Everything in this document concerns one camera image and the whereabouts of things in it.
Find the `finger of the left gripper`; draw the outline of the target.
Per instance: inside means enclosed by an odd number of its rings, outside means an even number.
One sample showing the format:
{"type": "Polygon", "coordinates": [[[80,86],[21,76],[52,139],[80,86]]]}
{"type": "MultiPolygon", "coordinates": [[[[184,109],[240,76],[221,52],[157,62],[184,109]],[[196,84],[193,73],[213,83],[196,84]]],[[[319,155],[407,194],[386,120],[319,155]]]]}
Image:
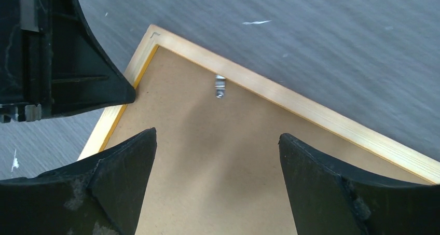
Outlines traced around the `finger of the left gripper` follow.
{"type": "Polygon", "coordinates": [[[132,103],[79,0],[1,0],[1,123],[132,103]]]}

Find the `orange wooden picture frame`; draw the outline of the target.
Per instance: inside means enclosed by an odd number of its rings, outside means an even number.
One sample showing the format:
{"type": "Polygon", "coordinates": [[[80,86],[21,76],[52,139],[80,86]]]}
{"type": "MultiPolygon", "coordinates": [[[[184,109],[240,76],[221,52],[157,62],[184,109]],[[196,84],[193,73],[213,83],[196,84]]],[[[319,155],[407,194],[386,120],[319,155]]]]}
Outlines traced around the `orange wooden picture frame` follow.
{"type": "Polygon", "coordinates": [[[156,129],[137,234],[298,234],[284,133],[368,172],[439,185],[438,161],[156,25],[125,77],[136,101],[105,108],[79,158],[156,129]]]}

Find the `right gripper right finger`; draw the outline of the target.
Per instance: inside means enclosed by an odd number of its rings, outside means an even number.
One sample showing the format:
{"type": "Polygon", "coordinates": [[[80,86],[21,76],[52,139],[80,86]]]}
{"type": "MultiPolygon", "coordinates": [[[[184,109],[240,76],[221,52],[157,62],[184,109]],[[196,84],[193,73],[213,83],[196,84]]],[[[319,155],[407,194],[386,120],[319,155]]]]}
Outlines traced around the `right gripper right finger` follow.
{"type": "Polygon", "coordinates": [[[298,234],[439,234],[439,185],[368,172],[288,133],[279,152],[298,234]]]}

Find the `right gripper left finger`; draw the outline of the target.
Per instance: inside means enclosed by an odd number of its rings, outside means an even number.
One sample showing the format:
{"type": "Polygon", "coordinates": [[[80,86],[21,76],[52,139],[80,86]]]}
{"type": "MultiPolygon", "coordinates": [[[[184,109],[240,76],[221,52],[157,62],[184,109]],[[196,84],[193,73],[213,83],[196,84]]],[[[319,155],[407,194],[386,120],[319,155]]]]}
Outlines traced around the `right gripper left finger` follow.
{"type": "Polygon", "coordinates": [[[1,181],[1,234],[134,234],[157,148],[146,129],[34,178],[1,181]]]}

